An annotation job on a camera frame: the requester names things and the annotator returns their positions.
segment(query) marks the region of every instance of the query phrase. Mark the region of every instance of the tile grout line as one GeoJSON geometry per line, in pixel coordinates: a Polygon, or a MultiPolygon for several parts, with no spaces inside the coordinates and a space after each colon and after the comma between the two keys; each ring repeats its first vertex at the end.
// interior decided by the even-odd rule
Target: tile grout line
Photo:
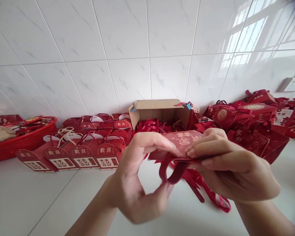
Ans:
{"type": "MultiPolygon", "coordinates": [[[[221,53],[205,53],[194,55],[179,55],[179,56],[163,56],[163,57],[181,57],[181,56],[206,56],[206,55],[222,55],[222,54],[239,54],[239,53],[260,53],[260,52],[277,52],[277,51],[295,51],[295,49],[280,49],[280,50],[266,50],[266,51],[238,51],[238,52],[221,52],[221,53]]],[[[71,62],[91,62],[91,61],[114,61],[114,60],[131,60],[131,59],[145,59],[148,57],[137,58],[120,58],[120,59],[104,59],[104,60],[85,60],[85,61],[66,61],[66,62],[43,62],[43,63],[28,63],[28,64],[12,64],[12,65],[0,65],[5,66],[26,66],[26,65],[40,65],[40,64],[56,64],[56,63],[71,63],[71,62]]]]}
{"type": "Polygon", "coordinates": [[[0,93],[3,94],[3,96],[6,97],[6,99],[11,103],[11,105],[20,113],[20,115],[23,116],[23,118],[25,117],[24,114],[22,112],[20,112],[20,110],[16,107],[16,105],[14,105],[14,103],[4,94],[4,92],[0,89],[0,93]]]}
{"type": "Polygon", "coordinates": [[[80,94],[78,88],[76,87],[76,84],[75,84],[75,82],[74,82],[74,80],[73,80],[73,78],[72,78],[72,76],[71,76],[71,73],[70,73],[70,71],[69,71],[69,69],[68,69],[68,67],[67,67],[66,62],[65,62],[65,60],[63,59],[63,56],[62,56],[62,54],[61,54],[61,52],[60,52],[60,49],[59,49],[59,47],[58,47],[58,45],[57,45],[57,42],[56,42],[56,40],[55,40],[53,34],[51,33],[51,30],[50,30],[50,28],[49,28],[49,25],[48,25],[48,23],[47,23],[47,21],[46,21],[46,19],[45,19],[45,17],[44,17],[44,14],[43,14],[42,10],[40,9],[40,6],[39,6],[37,0],[35,0],[35,2],[36,2],[36,4],[37,4],[37,6],[38,6],[38,9],[39,9],[40,13],[42,14],[42,17],[43,17],[43,19],[44,19],[46,25],[47,25],[47,28],[48,28],[48,30],[49,30],[49,33],[51,34],[52,39],[53,39],[53,41],[54,41],[55,44],[56,44],[56,47],[57,47],[57,49],[58,49],[58,51],[59,51],[59,53],[60,53],[60,56],[61,56],[61,58],[62,58],[62,60],[63,60],[63,63],[65,64],[66,69],[67,69],[68,72],[69,72],[69,75],[70,75],[70,77],[71,77],[71,80],[72,80],[72,82],[73,82],[73,84],[74,84],[74,86],[75,86],[76,91],[78,92],[78,94],[79,94],[79,96],[80,96],[80,98],[81,98],[81,101],[82,101],[82,103],[83,103],[83,105],[84,105],[84,107],[85,107],[85,110],[87,111],[87,113],[88,113],[88,115],[89,115],[89,111],[88,111],[88,109],[87,109],[86,106],[85,106],[85,103],[84,103],[84,101],[83,101],[83,99],[82,99],[82,97],[81,97],[81,94],[80,94]]]}
{"type": "Polygon", "coordinates": [[[148,29],[147,29],[147,48],[148,48],[148,67],[150,70],[150,88],[151,88],[151,99],[152,98],[152,78],[151,78],[151,59],[150,59],[150,40],[149,40],[149,33],[148,33],[148,29]]]}
{"type": "Polygon", "coordinates": [[[29,236],[32,231],[36,228],[36,226],[38,225],[38,223],[42,220],[42,218],[46,215],[47,211],[49,211],[49,209],[51,208],[51,206],[55,203],[55,201],[58,199],[58,197],[62,194],[63,190],[65,190],[65,188],[67,187],[67,185],[71,182],[71,180],[73,179],[73,177],[77,174],[79,170],[77,170],[74,175],[71,177],[71,179],[69,180],[69,182],[65,185],[65,187],[61,190],[61,192],[58,194],[58,196],[56,197],[56,199],[52,202],[52,204],[48,207],[48,209],[45,211],[45,213],[42,215],[42,217],[37,221],[37,223],[34,225],[34,227],[31,229],[31,231],[29,232],[29,234],[27,236],[29,236]]]}
{"type": "MultiPolygon", "coordinates": [[[[238,41],[237,41],[237,44],[236,44],[236,47],[235,47],[235,52],[236,52],[236,49],[237,49],[237,47],[238,47],[239,40],[240,40],[240,37],[241,37],[241,35],[242,35],[243,29],[244,29],[244,27],[245,27],[245,23],[246,23],[246,20],[247,20],[247,18],[248,18],[249,11],[250,11],[250,9],[251,9],[252,3],[253,3],[253,0],[251,0],[250,6],[249,6],[249,9],[248,9],[248,12],[247,12],[247,16],[246,16],[245,21],[244,21],[244,23],[243,23],[242,29],[240,30],[240,34],[239,34],[239,37],[238,37],[238,41]]],[[[233,61],[233,59],[234,59],[235,52],[233,53],[232,60],[230,61],[230,64],[229,64],[228,70],[227,70],[227,72],[226,72],[226,75],[225,75],[225,78],[224,78],[224,81],[223,81],[223,84],[222,84],[222,87],[221,87],[221,90],[220,90],[220,93],[219,93],[218,100],[220,99],[220,95],[221,95],[221,93],[222,93],[222,90],[223,90],[223,87],[224,87],[224,84],[225,84],[225,81],[226,81],[226,78],[227,78],[227,75],[228,75],[228,72],[229,72],[230,66],[232,65],[232,61],[233,61]]]]}
{"type": "Polygon", "coordinates": [[[190,68],[191,68],[194,40],[196,38],[196,31],[197,31],[197,23],[198,23],[198,18],[199,18],[200,3],[201,3],[201,0],[199,0],[198,13],[197,13],[197,19],[196,19],[196,26],[195,26],[195,29],[194,29],[194,36],[193,36],[193,42],[192,42],[192,49],[191,49],[190,64],[189,64],[189,71],[188,71],[188,77],[187,77],[187,86],[186,86],[186,93],[185,93],[185,101],[184,102],[186,102],[186,98],[187,98],[188,82],[189,82],[189,76],[190,76],[190,68]]]}
{"type": "Polygon", "coordinates": [[[9,47],[11,48],[12,52],[14,53],[14,55],[16,56],[16,58],[19,60],[19,62],[22,64],[20,58],[17,56],[17,54],[15,53],[15,51],[13,50],[13,48],[11,47],[11,45],[9,44],[9,42],[7,41],[7,39],[5,38],[5,36],[3,35],[3,33],[0,30],[0,34],[2,35],[2,37],[4,38],[4,40],[7,42],[7,44],[9,45],[9,47]]]}
{"type": "Polygon", "coordinates": [[[50,107],[50,109],[55,113],[56,117],[58,118],[58,121],[60,121],[60,118],[58,117],[58,115],[56,114],[56,112],[54,111],[54,109],[50,106],[49,102],[47,101],[47,99],[45,98],[45,96],[43,95],[43,93],[41,92],[41,90],[39,89],[39,87],[37,86],[37,84],[35,83],[35,81],[33,80],[33,78],[31,77],[31,75],[29,74],[29,72],[26,70],[24,65],[21,65],[24,70],[26,71],[26,73],[28,74],[28,76],[30,77],[30,79],[32,80],[32,82],[35,84],[35,86],[37,87],[38,91],[40,92],[40,94],[42,95],[42,97],[44,98],[44,100],[46,101],[46,103],[48,104],[48,106],[50,107]]]}
{"type": "Polygon", "coordinates": [[[106,50],[105,50],[105,46],[104,46],[104,42],[103,42],[103,38],[102,38],[101,29],[100,29],[99,24],[98,24],[98,20],[97,20],[97,16],[96,16],[95,6],[94,6],[94,3],[93,3],[93,0],[91,0],[91,2],[92,2],[92,5],[93,5],[93,10],[94,10],[94,15],[95,15],[95,20],[96,20],[96,23],[97,23],[97,26],[98,26],[99,35],[100,35],[100,37],[101,37],[101,41],[102,41],[102,44],[103,44],[103,49],[104,49],[104,53],[105,53],[105,57],[106,57],[106,62],[107,62],[107,65],[108,65],[108,70],[109,70],[109,74],[110,74],[110,78],[111,78],[112,86],[113,86],[113,88],[114,88],[114,92],[115,92],[115,96],[116,96],[117,104],[118,104],[118,107],[119,107],[119,112],[121,112],[121,111],[120,111],[119,101],[118,101],[117,94],[116,94],[116,89],[115,89],[114,81],[113,81],[112,76],[111,76],[111,71],[110,71],[110,67],[109,67],[109,63],[108,63],[108,59],[107,59],[107,54],[106,54],[106,50]]]}

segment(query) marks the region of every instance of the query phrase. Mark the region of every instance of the white tile wall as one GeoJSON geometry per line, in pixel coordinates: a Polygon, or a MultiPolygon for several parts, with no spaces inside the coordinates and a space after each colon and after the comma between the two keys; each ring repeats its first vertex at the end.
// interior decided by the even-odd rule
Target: white tile wall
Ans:
{"type": "Polygon", "coordinates": [[[0,0],[0,115],[204,110],[295,75],[295,0],[0,0]]]}

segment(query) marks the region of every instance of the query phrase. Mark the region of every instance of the fingernail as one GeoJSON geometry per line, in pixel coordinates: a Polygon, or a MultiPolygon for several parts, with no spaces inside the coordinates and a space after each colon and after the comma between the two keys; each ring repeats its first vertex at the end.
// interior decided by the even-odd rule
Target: fingernail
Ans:
{"type": "Polygon", "coordinates": [[[186,149],[185,149],[185,152],[189,152],[190,150],[192,149],[192,146],[188,146],[186,149]]]}
{"type": "Polygon", "coordinates": [[[191,149],[189,152],[187,152],[187,156],[194,158],[194,149],[191,149]]]}
{"type": "Polygon", "coordinates": [[[212,159],[206,159],[206,160],[203,160],[203,161],[201,162],[201,164],[202,164],[203,166],[209,166],[209,165],[213,164],[213,160],[212,160],[212,159]]]}

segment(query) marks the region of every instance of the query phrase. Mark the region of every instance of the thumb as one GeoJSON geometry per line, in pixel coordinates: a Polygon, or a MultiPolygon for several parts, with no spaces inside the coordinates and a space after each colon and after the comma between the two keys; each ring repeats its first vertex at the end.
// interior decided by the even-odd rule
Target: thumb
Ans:
{"type": "Polygon", "coordinates": [[[168,196],[173,189],[173,185],[162,183],[154,193],[145,195],[136,204],[135,217],[130,219],[135,224],[153,220],[161,216],[167,207],[168,196]]]}

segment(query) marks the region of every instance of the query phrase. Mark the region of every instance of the cardboard box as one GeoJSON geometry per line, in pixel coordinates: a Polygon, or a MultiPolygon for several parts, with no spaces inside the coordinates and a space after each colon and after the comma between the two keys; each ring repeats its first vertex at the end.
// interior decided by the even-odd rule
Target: cardboard box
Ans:
{"type": "Polygon", "coordinates": [[[167,122],[174,118],[187,127],[190,110],[186,106],[175,106],[181,103],[178,99],[138,100],[129,107],[133,130],[141,120],[157,118],[167,122]]]}

